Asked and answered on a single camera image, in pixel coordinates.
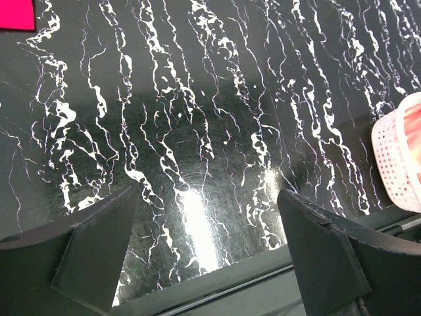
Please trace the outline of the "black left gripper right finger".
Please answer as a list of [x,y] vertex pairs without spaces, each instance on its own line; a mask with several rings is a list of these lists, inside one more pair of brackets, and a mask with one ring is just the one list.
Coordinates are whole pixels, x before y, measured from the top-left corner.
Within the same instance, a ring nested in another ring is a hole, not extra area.
[[419,315],[420,217],[390,209],[352,221],[278,194],[308,315]]

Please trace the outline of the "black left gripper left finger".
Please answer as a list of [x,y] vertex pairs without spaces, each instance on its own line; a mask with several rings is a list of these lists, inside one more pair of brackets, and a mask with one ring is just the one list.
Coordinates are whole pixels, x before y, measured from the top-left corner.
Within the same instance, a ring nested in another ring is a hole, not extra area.
[[132,233],[137,189],[1,239],[2,315],[108,315]]

